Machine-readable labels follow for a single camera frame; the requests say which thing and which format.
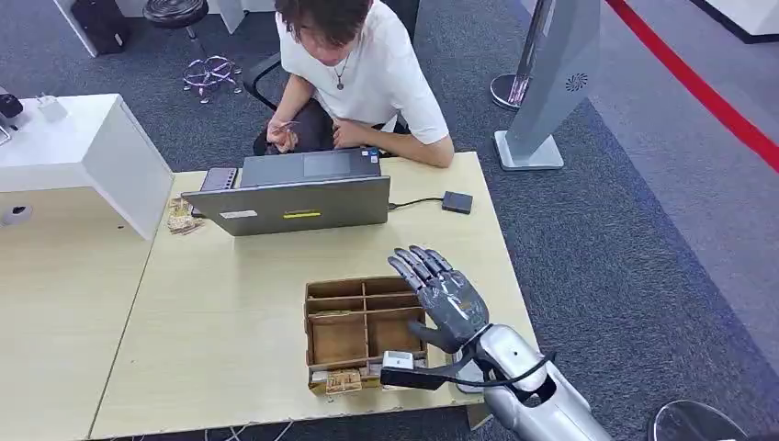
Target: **red floor stripe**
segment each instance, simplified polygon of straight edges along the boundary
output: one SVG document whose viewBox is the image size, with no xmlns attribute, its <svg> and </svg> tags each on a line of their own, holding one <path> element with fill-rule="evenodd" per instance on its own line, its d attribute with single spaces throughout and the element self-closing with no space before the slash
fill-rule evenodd
<svg viewBox="0 0 779 441">
<path fill-rule="evenodd" d="M 708 110 L 719 119 L 737 138 L 747 144 L 755 153 L 779 172 L 779 147 L 765 136 L 760 129 L 728 103 L 716 90 L 708 85 L 690 68 L 658 35 L 636 14 L 625 0 L 606 0 L 633 30 L 644 45 L 671 71 L 673 76 L 693 94 Z"/>
</svg>

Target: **black cable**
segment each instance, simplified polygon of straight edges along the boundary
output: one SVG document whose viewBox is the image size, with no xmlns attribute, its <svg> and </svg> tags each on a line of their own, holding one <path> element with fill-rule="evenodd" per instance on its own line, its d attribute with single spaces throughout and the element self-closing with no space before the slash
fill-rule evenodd
<svg viewBox="0 0 779 441">
<path fill-rule="evenodd" d="M 513 379 L 501 379 L 496 381 L 468 381 L 466 379 L 458 379 L 458 378 L 452 378 L 447 379 L 447 381 L 450 381 L 455 384 L 461 384 L 463 386 L 471 386 L 473 388 L 497 388 L 499 386 L 508 386 L 510 384 L 514 384 L 517 381 L 526 379 L 530 377 L 531 375 L 535 374 L 537 370 L 541 369 L 546 363 L 552 361 L 555 361 L 555 357 L 558 356 L 556 352 L 550 353 L 548 356 L 545 356 L 541 358 L 541 361 L 536 363 L 535 366 L 531 367 L 530 370 L 528 370 L 526 373 L 520 375 L 519 377 L 514 377 Z"/>
<path fill-rule="evenodd" d="M 393 211 L 394 209 L 399 209 L 400 207 L 407 207 L 409 205 L 418 204 L 420 202 L 431 202 L 437 200 L 438 202 L 443 202 L 444 198 L 424 198 L 424 199 L 416 199 L 411 202 L 405 202 L 402 204 L 393 204 L 392 202 L 389 203 L 389 211 Z"/>
</svg>

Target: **wooden compartment tray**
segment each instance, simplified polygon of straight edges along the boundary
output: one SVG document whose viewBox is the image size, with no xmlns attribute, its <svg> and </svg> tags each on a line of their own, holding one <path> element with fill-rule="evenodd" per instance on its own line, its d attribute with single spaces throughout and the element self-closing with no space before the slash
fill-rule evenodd
<svg viewBox="0 0 779 441">
<path fill-rule="evenodd" d="M 426 366 L 427 347 L 408 330 L 424 323 L 422 305 L 400 277 L 310 283 L 305 299 L 309 388 L 325 393 L 328 373 L 360 373 L 362 388 L 379 387 L 384 351 L 413 354 Z"/>
</svg>

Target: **gray laptop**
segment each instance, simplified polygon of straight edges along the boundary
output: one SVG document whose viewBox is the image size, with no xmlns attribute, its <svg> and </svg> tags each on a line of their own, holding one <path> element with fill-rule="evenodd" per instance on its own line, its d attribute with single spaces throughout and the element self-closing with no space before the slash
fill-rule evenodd
<svg viewBox="0 0 779 441">
<path fill-rule="evenodd" d="M 307 168 L 306 156 L 312 154 L 323 158 L 324 164 L 309 161 Z M 352 167 L 356 156 L 364 157 L 362 151 L 279 155 L 299 158 L 296 161 L 300 161 L 300 168 L 279 173 L 274 180 L 257 177 L 250 181 L 250 187 L 245 186 L 242 177 L 240 188 L 183 193 L 181 197 L 233 236 L 385 223 L 390 203 L 390 177 L 381 176 L 378 164 L 372 163 L 369 157 L 367 163 L 376 164 L 376 170 L 363 173 L 365 170 L 358 167 L 357 176 L 351 177 L 349 171 L 344 171 L 344 163 Z M 274 161 L 276 156 L 266 158 Z M 262 157 L 250 159 L 261 160 Z M 260 163 L 263 168 L 267 166 L 264 161 Z M 279 168 L 270 169 L 276 173 Z M 256 170 L 249 167 L 243 171 L 244 174 L 247 172 L 251 176 Z M 292 178 L 296 173 L 302 175 Z"/>
</svg>

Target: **robotic arm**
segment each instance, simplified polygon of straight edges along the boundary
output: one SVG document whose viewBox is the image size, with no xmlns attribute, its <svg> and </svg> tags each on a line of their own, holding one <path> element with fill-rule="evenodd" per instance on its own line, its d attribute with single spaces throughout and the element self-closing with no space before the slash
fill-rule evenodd
<svg viewBox="0 0 779 441">
<path fill-rule="evenodd" d="M 422 341 L 463 357 L 433 368 L 383 367 L 382 384 L 436 390 L 445 382 L 482 387 L 484 402 L 508 430 L 525 441 L 610 441 L 590 405 L 554 364 L 509 326 L 491 324 L 484 299 L 468 279 L 434 250 L 396 249 L 389 264 L 416 291 L 437 329 L 410 322 Z M 473 360 L 483 382 L 457 378 Z"/>
</svg>

